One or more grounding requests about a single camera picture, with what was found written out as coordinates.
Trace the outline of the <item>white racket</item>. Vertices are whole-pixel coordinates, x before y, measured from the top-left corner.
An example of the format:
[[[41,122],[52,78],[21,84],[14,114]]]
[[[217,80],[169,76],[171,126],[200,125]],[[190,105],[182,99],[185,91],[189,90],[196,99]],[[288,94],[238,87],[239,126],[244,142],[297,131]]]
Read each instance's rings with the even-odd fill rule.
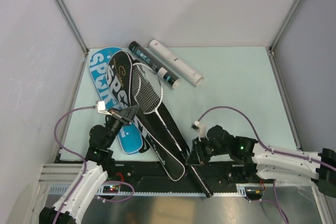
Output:
[[[154,71],[145,64],[134,63],[131,77],[131,101],[140,106],[134,124],[153,149],[168,177],[176,182],[184,175],[205,193],[213,193],[195,166],[185,165],[188,151],[183,149],[159,113],[163,103],[163,87]]]

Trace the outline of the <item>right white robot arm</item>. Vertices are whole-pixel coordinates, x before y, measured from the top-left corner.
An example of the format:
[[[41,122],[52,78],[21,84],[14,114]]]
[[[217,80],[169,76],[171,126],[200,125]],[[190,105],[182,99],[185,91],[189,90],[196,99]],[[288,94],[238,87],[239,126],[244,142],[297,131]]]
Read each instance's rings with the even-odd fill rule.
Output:
[[[262,180],[311,181],[322,194],[335,197],[335,151],[293,151],[262,145],[249,137],[233,136],[216,125],[208,131],[195,126],[198,137],[193,139],[187,165],[205,165],[213,156],[228,155],[243,165],[243,178],[253,183]]]

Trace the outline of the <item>blue racket bag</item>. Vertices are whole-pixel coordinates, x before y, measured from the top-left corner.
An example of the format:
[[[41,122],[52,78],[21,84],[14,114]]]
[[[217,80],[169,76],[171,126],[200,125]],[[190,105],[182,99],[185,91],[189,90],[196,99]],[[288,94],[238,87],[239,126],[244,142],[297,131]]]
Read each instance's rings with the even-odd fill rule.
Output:
[[[114,54],[122,51],[119,47],[107,47],[95,52],[89,59],[89,72],[98,92],[99,98],[106,104],[106,108],[121,109],[121,104],[117,101],[109,89],[107,82],[107,66]],[[143,140],[140,132],[134,125],[124,126],[118,133],[118,140],[121,149],[126,154],[139,153],[143,147]]]

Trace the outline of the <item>black shuttlecock tube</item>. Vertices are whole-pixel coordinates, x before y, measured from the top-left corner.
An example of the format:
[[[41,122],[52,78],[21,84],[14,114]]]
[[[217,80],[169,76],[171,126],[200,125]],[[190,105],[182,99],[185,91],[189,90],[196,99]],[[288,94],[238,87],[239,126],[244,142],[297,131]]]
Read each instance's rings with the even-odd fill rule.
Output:
[[[172,89],[176,89],[181,79],[166,65],[156,59],[149,51],[143,48],[139,43],[133,41],[128,46],[129,50],[145,64],[147,64],[156,75],[170,85]]]

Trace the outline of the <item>black racket bag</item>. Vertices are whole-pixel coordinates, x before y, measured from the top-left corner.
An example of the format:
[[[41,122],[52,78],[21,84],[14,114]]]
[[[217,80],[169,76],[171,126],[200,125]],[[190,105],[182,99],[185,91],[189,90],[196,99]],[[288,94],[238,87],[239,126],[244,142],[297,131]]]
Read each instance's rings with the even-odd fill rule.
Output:
[[[107,66],[107,83],[122,108],[138,105],[133,123],[156,153],[168,177],[176,182],[186,172],[185,149],[169,130],[159,110],[163,108],[161,80],[147,65],[123,50],[114,53]]]

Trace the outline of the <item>white shuttlecock tube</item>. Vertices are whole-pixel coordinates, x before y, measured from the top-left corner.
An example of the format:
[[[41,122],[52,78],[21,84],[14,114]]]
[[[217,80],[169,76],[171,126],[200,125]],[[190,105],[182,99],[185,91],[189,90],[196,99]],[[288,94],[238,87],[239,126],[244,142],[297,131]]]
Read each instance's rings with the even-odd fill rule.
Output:
[[[183,61],[179,56],[173,53],[168,47],[164,46],[158,40],[153,39],[149,43],[149,48],[160,58],[165,60],[173,68],[175,68],[185,79],[192,85],[198,87],[204,80],[203,75],[198,73],[189,64]]]

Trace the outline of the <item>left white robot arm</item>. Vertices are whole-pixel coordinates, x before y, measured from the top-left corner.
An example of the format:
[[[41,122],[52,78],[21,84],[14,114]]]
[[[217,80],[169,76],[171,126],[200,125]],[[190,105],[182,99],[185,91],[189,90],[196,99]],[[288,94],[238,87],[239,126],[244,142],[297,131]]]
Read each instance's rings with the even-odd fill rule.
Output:
[[[62,197],[51,207],[44,207],[39,214],[39,223],[81,223],[91,201],[97,197],[98,189],[116,177],[116,165],[110,149],[123,126],[132,124],[139,106],[125,109],[106,109],[103,101],[92,106],[105,115],[105,124],[93,126],[89,132],[89,148],[85,156],[70,150],[59,141],[59,146],[78,156],[82,167]]]

